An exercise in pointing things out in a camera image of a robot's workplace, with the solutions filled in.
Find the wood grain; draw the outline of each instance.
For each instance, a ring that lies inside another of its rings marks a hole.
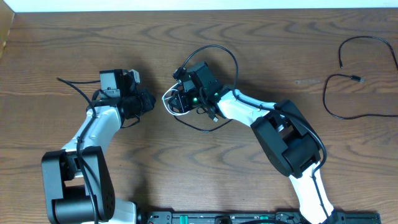
[[[0,63],[0,222],[48,223],[40,160],[59,150],[81,126],[86,103],[56,81],[95,80],[100,70],[134,68],[155,93],[154,111],[119,131],[106,155],[118,197],[144,208],[264,211],[299,207],[289,180],[270,165],[251,130],[232,122],[211,134],[182,126],[160,103],[171,73],[197,48],[221,44],[239,61],[238,87],[264,101],[291,99],[328,148],[322,169],[331,203],[374,211],[396,223],[398,125],[392,118],[340,121],[322,106],[329,74],[366,78],[363,85],[330,81],[326,100],[341,115],[398,113],[397,9],[312,9],[187,12],[18,14]],[[209,49],[206,60],[232,83],[229,55]],[[81,89],[92,93],[98,85]],[[206,116],[182,118],[215,126]]]

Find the cable connector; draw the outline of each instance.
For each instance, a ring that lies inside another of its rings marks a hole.
[[[356,76],[356,75],[350,76],[350,79],[355,80],[357,82],[365,82],[365,78],[362,78],[362,77],[359,77],[359,76]]]

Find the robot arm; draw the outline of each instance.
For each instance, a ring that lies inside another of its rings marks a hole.
[[[320,161],[316,141],[294,120],[258,108],[262,105],[261,108],[292,113],[305,121],[291,101],[266,103],[248,97],[239,90],[231,90],[215,79],[205,62],[199,62],[187,70],[179,68],[173,76],[182,88],[178,88],[169,98],[168,104],[172,110],[182,114],[201,106],[215,121],[218,115],[251,127],[271,164],[291,180],[303,217],[316,224],[327,219],[312,179],[312,171]],[[282,137],[280,132],[288,131],[289,127],[293,127],[292,130]],[[325,210],[331,216],[333,206],[326,197],[319,170],[315,172],[315,177]]]
[[[101,223],[136,223],[136,205],[115,198],[104,154],[124,120],[138,118],[139,121],[141,115],[153,110],[155,98],[146,89],[136,88],[139,76],[134,70],[107,70],[100,72],[100,76],[101,98],[92,101],[96,118],[90,123],[93,110],[88,109],[83,125],[72,140],[62,150],[47,152],[42,158],[50,223],[93,223],[95,220],[87,183],[70,187],[65,184],[83,176],[76,151],[78,141],[95,198],[98,220]]]

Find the white wall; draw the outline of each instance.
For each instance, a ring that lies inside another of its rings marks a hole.
[[[398,7],[398,0],[4,0],[14,12]]]

